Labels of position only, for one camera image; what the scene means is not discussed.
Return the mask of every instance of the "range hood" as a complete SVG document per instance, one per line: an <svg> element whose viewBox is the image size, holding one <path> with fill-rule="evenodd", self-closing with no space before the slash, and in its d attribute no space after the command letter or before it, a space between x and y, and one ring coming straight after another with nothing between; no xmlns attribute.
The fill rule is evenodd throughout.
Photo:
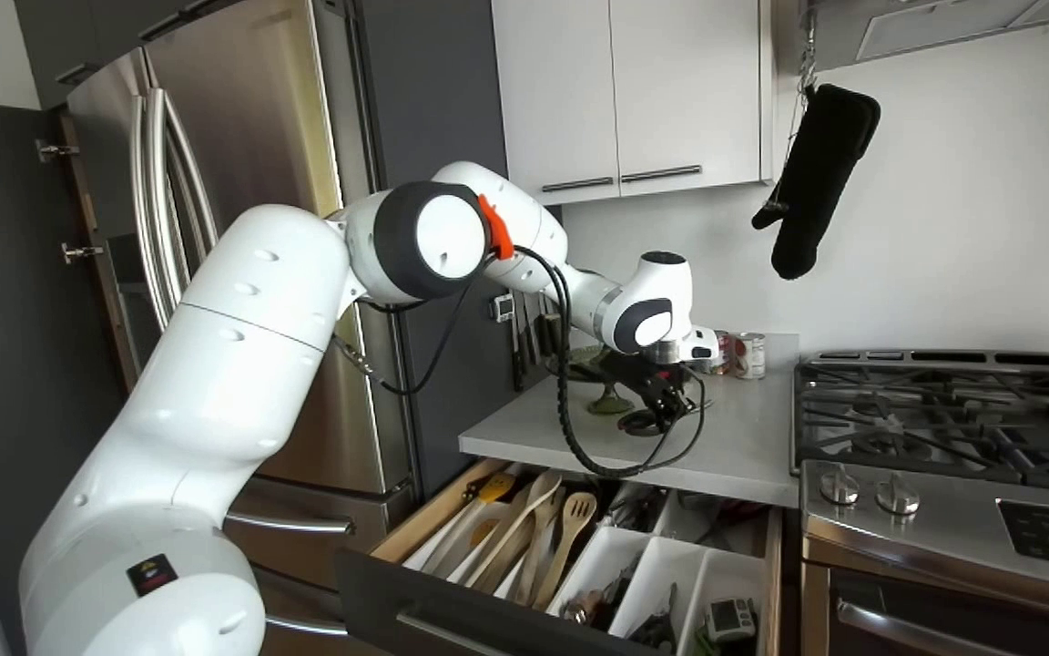
<svg viewBox="0 0 1049 656"><path fill-rule="evenodd" d="M809 0L817 71L980 39L1049 23L1049 0Z"/></svg>

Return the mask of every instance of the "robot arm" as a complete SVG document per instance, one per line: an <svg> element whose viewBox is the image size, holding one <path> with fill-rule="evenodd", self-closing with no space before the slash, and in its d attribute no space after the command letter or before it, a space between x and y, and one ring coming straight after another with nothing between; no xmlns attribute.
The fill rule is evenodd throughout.
<svg viewBox="0 0 1049 656"><path fill-rule="evenodd" d="M239 214L21 562L31 653L231 656L264 644L266 608L224 519L288 443L332 327L362 297L431 299L479 269L556 297L555 265L572 323L611 350L719 354L713 334L687 323L681 258L645 257L632 286L607 286L564 257L555 214L475 164L366 198L340 223L296 208Z"/></svg>

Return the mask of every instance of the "black oven mitt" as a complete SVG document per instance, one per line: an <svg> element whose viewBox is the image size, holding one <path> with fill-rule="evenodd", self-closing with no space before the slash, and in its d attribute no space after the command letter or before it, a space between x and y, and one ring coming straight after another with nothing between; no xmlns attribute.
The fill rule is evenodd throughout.
<svg viewBox="0 0 1049 656"><path fill-rule="evenodd" d="M795 282L817 265L817 245L879 121L883 107L866 96L831 83L809 91L809 115L785 164L785 179L752 218L754 229L785 218L772 251L780 279Z"/></svg>

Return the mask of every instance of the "countertop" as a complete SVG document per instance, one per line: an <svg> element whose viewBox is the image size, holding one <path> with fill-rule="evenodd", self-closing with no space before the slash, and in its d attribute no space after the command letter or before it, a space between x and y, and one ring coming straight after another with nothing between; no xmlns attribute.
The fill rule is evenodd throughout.
<svg viewBox="0 0 1049 656"><path fill-rule="evenodd" d="M701 446L685 460L632 480L766 507L799 507L799 480L791 474L795 354L795 334L768 334L768 377L708 377L708 423ZM632 436L615 432L615 418L591 415L587 400L599 394L599 383L570 383L570 415L584 450L606 466L642 464L655 436ZM691 434L697 415L685 415L662 456L681 451ZM556 426L556 381L536 383L506 410L462 432L460 451L584 474Z"/></svg>

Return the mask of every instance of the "stove burner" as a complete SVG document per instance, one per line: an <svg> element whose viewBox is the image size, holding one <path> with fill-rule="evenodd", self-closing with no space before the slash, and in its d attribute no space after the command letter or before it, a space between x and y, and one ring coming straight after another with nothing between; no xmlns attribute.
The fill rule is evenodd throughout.
<svg viewBox="0 0 1049 656"><path fill-rule="evenodd" d="M1049 489L1049 370L799 366L799 460Z"/></svg>

